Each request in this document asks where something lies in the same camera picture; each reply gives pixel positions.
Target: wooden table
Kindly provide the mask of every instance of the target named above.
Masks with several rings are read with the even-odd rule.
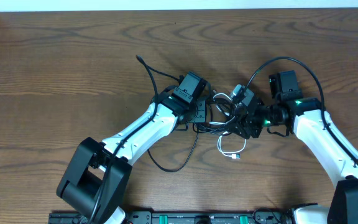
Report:
[[[0,223],[46,223],[52,210],[72,210],[55,191],[77,145],[124,129],[153,96],[136,54],[175,76],[194,71],[225,93],[270,58],[298,58],[317,74],[334,122],[358,149],[358,9],[0,13]],[[291,62],[266,68],[252,89],[271,103],[267,76],[292,69],[305,95],[317,96],[311,77]],[[155,79],[159,90],[175,83]],[[178,167],[194,138],[174,132],[151,150],[161,165]],[[296,137],[263,131],[236,161],[219,153],[216,140],[201,135],[175,174],[142,156],[124,208],[330,205],[333,185]],[[242,143],[223,139],[225,149]]]

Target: white background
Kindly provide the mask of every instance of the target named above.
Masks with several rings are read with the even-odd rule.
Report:
[[[0,12],[358,7],[358,0],[0,0]]]

